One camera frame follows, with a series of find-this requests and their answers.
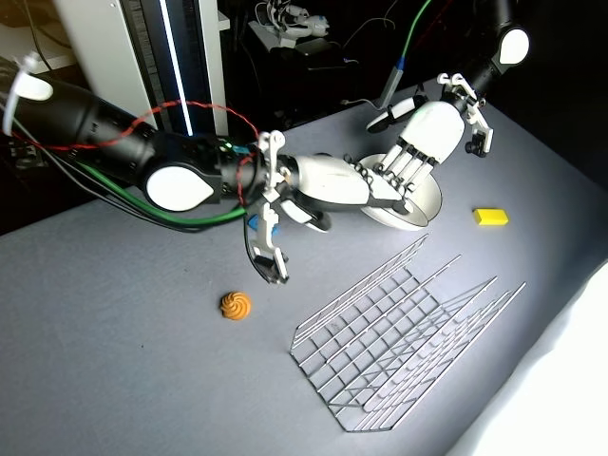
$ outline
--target yellow block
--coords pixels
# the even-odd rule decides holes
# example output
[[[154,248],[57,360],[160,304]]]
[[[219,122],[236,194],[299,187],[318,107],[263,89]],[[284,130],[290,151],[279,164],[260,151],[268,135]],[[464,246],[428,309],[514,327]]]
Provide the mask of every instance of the yellow block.
[[[475,209],[473,216],[478,225],[499,226],[509,222],[509,217],[503,209]]]

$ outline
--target metal wire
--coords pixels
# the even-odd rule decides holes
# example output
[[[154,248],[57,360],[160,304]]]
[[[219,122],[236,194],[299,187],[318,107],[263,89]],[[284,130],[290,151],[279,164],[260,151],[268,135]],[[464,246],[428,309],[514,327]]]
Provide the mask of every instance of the metal wire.
[[[421,237],[297,327],[291,355],[347,431],[400,424],[521,291],[476,303],[489,279],[441,302],[407,268]]]

